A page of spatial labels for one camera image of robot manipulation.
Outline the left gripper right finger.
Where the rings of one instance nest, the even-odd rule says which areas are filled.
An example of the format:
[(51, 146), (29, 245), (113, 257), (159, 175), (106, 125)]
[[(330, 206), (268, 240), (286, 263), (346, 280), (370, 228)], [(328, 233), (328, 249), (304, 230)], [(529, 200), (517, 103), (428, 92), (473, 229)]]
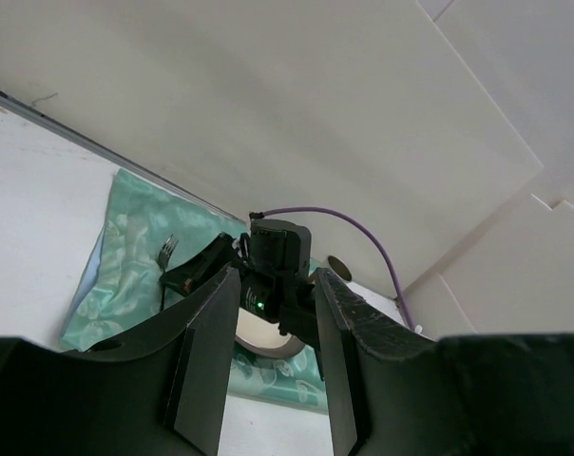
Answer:
[(326, 269), (316, 318), (337, 455), (574, 455), (574, 333), (437, 341)]

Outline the stainless steel plate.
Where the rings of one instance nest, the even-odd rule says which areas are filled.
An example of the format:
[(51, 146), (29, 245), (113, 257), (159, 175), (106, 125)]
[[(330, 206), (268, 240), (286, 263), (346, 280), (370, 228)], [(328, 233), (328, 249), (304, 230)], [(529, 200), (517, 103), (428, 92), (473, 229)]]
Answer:
[(272, 359), (288, 359), (305, 348), (293, 335), (281, 335), (278, 324), (268, 323), (242, 308), (239, 308), (235, 340), (246, 350)]

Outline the dark metal fork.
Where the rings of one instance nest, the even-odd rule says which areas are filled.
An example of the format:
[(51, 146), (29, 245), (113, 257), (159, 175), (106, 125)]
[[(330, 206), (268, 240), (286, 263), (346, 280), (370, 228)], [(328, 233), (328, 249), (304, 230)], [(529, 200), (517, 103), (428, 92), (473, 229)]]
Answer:
[[(170, 258), (172, 257), (178, 243), (179, 240), (173, 234), (171, 234), (168, 237), (168, 239), (163, 243), (157, 256), (157, 264), (161, 270), (161, 276), (165, 274)], [(165, 286), (163, 285), (162, 281), (160, 281), (160, 286), (161, 286), (160, 311), (162, 312), (165, 306)]]

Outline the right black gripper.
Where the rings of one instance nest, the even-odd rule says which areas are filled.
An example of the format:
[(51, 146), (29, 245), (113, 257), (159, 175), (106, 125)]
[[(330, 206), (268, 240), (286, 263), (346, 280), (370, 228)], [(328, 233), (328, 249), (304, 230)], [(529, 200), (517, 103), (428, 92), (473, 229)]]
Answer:
[[(238, 262), (235, 239), (220, 233), (202, 251), (161, 276), (161, 285), (179, 295), (191, 295), (224, 266)], [(257, 218), (239, 261), (240, 306), (279, 332), (318, 348), (315, 285), (310, 281), (312, 234), (290, 221)]]

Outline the green patterned cloth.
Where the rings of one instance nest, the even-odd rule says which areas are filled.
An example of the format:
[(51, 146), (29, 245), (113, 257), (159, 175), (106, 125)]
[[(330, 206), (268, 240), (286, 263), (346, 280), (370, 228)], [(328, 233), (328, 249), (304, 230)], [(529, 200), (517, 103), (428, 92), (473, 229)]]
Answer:
[[(105, 224), (89, 258), (59, 345), (84, 351), (126, 331), (160, 309), (158, 253), (170, 236), (179, 244), (178, 266), (225, 232), (236, 238), (242, 222), (210, 212), (124, 170), (112, 183)], [(254, 354), (235, 345), (228, 390), (254, 400), (325, 413), (325, 384), (310, 347), (287, 359)]]

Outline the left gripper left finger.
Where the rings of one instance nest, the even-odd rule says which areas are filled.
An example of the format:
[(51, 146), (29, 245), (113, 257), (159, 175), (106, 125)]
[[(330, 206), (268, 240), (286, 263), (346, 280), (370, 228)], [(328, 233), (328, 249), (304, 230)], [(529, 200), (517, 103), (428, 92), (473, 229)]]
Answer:
[(0, 337), (0, 455), (214, 455), (239, 313), (224, 268), (87, 351)]

